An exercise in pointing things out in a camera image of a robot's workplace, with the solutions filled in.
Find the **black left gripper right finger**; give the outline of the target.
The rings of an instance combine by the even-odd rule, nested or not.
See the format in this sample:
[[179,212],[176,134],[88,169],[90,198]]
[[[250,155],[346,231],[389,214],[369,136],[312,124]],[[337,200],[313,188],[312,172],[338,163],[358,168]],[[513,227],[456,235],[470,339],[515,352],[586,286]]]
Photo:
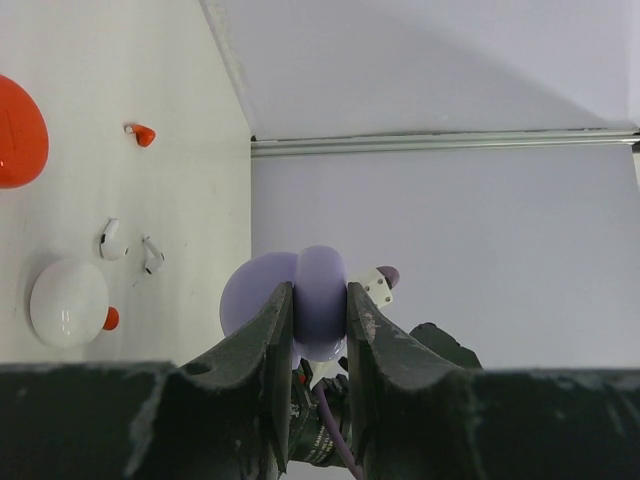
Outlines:
[[368,479],[635,479],[635,369],[463,369],[347,296],[354,456]]

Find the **lavender round charging case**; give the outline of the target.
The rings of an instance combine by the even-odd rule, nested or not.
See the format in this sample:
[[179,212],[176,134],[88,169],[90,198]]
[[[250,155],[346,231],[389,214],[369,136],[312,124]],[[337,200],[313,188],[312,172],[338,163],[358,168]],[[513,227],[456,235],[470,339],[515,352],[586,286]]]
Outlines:
[[293,342],[313,362],[338,358],[346,336],[347,286],[341,255],[329,246],[273,252],[241,265],[223,289],[219,316],[225,336],[252,320],[276,287],[293,286]]

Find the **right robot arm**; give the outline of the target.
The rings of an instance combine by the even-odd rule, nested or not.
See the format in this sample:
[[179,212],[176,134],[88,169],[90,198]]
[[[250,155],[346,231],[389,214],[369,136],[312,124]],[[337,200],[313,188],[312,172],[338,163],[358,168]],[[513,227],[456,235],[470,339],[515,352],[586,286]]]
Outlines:
[[485,370],[432,323],[410,331],[360,287],[346,304],[349,353],[321,381],[294,376],[289,457],[354,466],[362,479],[635,479],[635,369]]

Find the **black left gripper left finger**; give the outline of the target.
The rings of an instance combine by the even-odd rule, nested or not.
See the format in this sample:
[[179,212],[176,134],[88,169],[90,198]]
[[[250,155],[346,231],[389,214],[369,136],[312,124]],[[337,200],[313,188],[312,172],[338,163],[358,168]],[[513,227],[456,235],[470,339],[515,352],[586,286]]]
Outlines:
[[276,479],[288,462],[293,289],[184,366],[5,364],[5,479]]

